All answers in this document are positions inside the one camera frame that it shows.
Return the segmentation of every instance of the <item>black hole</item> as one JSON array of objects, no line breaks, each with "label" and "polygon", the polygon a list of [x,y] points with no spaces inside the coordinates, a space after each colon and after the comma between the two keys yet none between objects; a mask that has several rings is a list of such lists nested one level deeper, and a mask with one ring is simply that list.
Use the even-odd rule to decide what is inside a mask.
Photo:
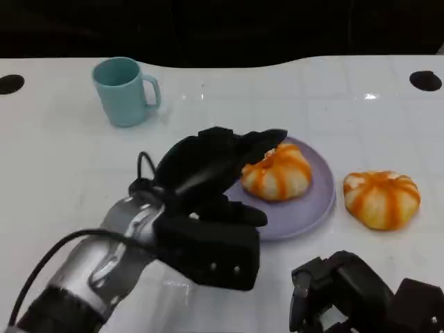
[{"label": "black hole", "polygon": [[410,83],[424,92],[435,92],[443,86],[441,79],[432,71],[416,71],[410,75]]},{"label": "black hole", "polygon": [[11,74],[0,78],[0,95],[12,94],[25,84],[23,76]]}]

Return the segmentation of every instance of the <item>orange striped bun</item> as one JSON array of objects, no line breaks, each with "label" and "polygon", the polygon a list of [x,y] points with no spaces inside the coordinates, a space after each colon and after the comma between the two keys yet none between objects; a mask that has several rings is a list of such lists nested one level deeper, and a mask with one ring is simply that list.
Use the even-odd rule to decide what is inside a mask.
[{"label": "orange striped bun", "polygon": [[242,169],[242,187],[268,201],[300,196],[310,182],[310,164],[294,144],[280,144],[268,151],[261,162]]},{"label": "orange striped bun", "polygon": [[347,210],[378,230],[402,228],[418,211],[421,196],[410,177],[393,171],[351,173],[345,177]]}]

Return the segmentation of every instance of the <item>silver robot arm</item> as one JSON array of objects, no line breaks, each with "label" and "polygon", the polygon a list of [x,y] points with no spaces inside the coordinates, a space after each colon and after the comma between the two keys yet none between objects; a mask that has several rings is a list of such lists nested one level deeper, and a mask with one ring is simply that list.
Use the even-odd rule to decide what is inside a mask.
[{"label": "silver robot arm", "polygon": [[[154,197],[134,193],[108,211],[101,228],[152,246],[153,223],[163,211],[163,204]],[[6,333],[98,332],[154,259],[141,248],[105,237],[86,237],[17,326]],[[77,325],[77,330],[63,327],[72,325]]]}]

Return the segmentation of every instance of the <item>dark background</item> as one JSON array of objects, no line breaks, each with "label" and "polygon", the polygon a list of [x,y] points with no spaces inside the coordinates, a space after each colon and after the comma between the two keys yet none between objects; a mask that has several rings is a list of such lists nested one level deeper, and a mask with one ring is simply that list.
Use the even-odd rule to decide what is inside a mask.
[{"label": "dark background", "polygon": [[435,54],[443,0],[2,0],[0,58],[128,56],[256,67],[348,54]]}]

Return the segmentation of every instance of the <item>black cable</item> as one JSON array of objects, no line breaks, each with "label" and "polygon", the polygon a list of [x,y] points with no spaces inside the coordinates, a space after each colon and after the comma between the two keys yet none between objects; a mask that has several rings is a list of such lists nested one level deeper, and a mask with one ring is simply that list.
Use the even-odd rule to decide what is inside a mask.
[{"label": "black cable", "polygon": [[127,238],[123,236],[122,234],[119,234],[117,232],[111,232],[104,229],[83,229],[76,232],[73,232],[71,234],[68,234],[67,236],[63,237],[61,240],[59,240],[39,261],[37,266],[33,269],[31,274],[29,275],[28,279],[26,280],[25,284],[23,285],[17,300],[15,301],[14,307],[12,309],[9,323],[8,325],[13,327],[15,326],[15,322],[17,321],[17,316],[19,314],[20,307],[23,304],[24,298],[26,297],[26,294],[28,293],[31,285],[34,283],[34,280],[39,275],[40,271],[43,269],[43,267],[51,260],[51,258],[66,244],[70,241],[87,236],[87,235],[94,235],[94,236],[102,236],[107,237],[110,239],[113,239],[115,241],[118,241],[120,243],[123,243],[127,246],[137,247],[141,248],[153,255],[155,255],[155,249],[152,246],[145,246],[139,243],[138,241],[135,241],[134,239]]},{"label": "black cable", "polygon": [[137,156],[137,178],[142,177],[142,159],[145,157],[145,159],[148,161],[148,164],[150,165],[151,172],[153,172],[153,175],[155,174],[155,166],[153,163],[153,160],[151,159],[150,155],[148,153],[141,151],[139,153],[139,156]]}]

